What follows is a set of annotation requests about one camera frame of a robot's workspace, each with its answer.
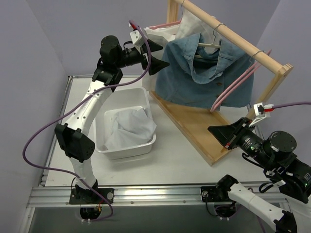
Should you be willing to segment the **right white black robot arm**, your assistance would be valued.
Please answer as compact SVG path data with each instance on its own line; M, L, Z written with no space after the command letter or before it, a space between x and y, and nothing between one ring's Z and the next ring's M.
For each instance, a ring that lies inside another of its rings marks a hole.
M237 202L268 224L276 233L311 231L311 167L294 154L297 142L284 131L274 131L263 140L254 132L252 121L241 118L233 124L210 126L208 131L227 150L240 148L262 168L268 182L259 186L261 194L276 187L288 201L290 210L278 208L248 190L230 175L215 185L222 201Z

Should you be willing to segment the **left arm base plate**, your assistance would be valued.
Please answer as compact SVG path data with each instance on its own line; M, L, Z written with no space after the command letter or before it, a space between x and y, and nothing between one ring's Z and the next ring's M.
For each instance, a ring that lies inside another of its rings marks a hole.
M114 189L113 188L97 188L95 189L101 196L103 196L110 204L113 203ZM82 189L80 187L73 188L69 197L69 204L71 205L86 205L86 204L103 204L105 201L93 191L89 189Z

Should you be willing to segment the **blue denim skirt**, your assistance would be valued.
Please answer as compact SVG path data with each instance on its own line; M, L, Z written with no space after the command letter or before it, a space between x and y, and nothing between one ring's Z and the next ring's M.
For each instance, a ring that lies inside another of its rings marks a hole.
M195 40L193 34L166 45L162 60L170 65L158 72L155 93L175 104L209 109L254 59L225 39L213 54L203 52L202 58L195 58Z

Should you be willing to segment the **wooden clothes rack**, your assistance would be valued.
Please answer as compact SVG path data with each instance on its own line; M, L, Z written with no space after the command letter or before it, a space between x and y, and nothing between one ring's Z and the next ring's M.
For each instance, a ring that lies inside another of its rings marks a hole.
M180 4L185 13L207 26L211 36L222 36L220 46L206 51L200 42L211 38L202 33L170 41L163 54L169 66L158 73L151 96L205 161L213 165L227 154L208 131L209 126L226 124L219 114L220 107L239 108L250 103L254 72L260 66L275 75L259 98L267 101L293 67L270 58L192 2L183 0Z

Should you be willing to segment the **pink hanger back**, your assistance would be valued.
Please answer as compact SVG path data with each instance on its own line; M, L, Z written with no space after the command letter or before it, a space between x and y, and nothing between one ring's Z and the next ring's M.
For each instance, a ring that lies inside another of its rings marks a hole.
M165 24L160 24L160 25L155 25L155 26L149 26L150 29L155 30L158 28L166 28L174 25L178 25L180 21L175 21L175 22L170 22L170 23L165 23Z

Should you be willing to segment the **white pleated skirt back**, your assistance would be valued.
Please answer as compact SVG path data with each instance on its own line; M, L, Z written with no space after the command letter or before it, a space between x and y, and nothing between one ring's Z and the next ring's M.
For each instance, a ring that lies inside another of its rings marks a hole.
M150 29L149 27L145 28L147 33L147 37L152 41L165 46L168 42L173 41L175 39L181 39L184 37L188 37L190 35L196 34L194 29L194 24L196 22L203 22L193 13L185 10L182 14L182 18L178 25L166 27L166 28L158 28L155 30Z

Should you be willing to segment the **white skirt front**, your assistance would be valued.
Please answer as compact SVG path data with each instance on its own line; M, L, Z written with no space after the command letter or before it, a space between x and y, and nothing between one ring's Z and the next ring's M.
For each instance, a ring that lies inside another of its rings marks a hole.
M104 146L108 150L139 146L148 143L155 130L156 124L147 116L144 108L121 110L112 116Z

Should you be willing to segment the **white plastic basket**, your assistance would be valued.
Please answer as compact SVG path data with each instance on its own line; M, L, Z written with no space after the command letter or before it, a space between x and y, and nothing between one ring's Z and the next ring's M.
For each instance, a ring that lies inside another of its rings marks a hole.
M96 151L109 160L147 154L155 131L147 91L142 87L115 91L94 120Z

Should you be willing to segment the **pink hanger front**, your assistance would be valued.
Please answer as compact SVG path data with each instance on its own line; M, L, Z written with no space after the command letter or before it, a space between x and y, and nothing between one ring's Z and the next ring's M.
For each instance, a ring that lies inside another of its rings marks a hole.
M218 107L221 106L224 100L226 100L229 95L231 95L238 87L240 87L255 71L261 66L257 61L254 62L242 75L240 75L232 84L226 88L220 96L214 101L210 109L211 112L214 112Z

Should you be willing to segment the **pink hanger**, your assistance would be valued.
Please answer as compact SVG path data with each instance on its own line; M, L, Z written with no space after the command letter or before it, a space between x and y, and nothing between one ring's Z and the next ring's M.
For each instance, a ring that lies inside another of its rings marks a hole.
M155 26L149 26L150 29L155 30L158 28L166 28L174 25L178 25L180 21L175 21L175 22L170 22L170 23L165 23L165 24L160 24L160 25L155 25Z
M226 100L229 95L231 95L238 87L240 87L255 71L261 66L257 61L254 62L242 75L240 75L232 84L226 88L220 96L214 101L210 109L211 112L214 112L218 107L221 106L224 100Z

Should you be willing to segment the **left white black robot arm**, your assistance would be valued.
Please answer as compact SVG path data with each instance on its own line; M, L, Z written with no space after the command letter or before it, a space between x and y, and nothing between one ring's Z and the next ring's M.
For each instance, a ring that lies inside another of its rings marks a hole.
M94 203L98 197L98 182L90 159L95 143L88 137L89 129L104 102L120 83L122 68L141 64L143 70L153 75L169 66L168 62L147 54L149 51L162 50L162 45L151 39L131 40L130 43L134 45L132 48L121 46L113 35L101 40L100 58L82 104L70 114L64 124L57 124L54 129L60 148L78 175L76 196L86 203Z

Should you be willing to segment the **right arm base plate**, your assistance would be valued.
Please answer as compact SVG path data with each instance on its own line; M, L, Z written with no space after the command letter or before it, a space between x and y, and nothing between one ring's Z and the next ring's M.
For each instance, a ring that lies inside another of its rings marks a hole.
M201 200L202 202L220 202L221 198L221 190L216 186L201 186Z

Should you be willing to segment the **aluminium mounting rail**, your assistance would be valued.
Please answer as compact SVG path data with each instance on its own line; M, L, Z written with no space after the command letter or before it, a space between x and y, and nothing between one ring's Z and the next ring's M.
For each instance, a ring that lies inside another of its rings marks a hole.
M113 207L120 206L167 206L202 204L203 186L214 183L171 184L171 185L128 185L103 186L114 189ZM31 190L26 207L71 207L69 186L35 187Z

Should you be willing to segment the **cream white hanger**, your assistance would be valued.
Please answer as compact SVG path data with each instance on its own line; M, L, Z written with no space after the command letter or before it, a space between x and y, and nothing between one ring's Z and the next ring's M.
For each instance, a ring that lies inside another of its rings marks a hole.
M195 42L197 44L195 58L202 58L201 54L203 52L213 54L221 48L222 37L216 29L202 22L196 22L194 29L196 31Z

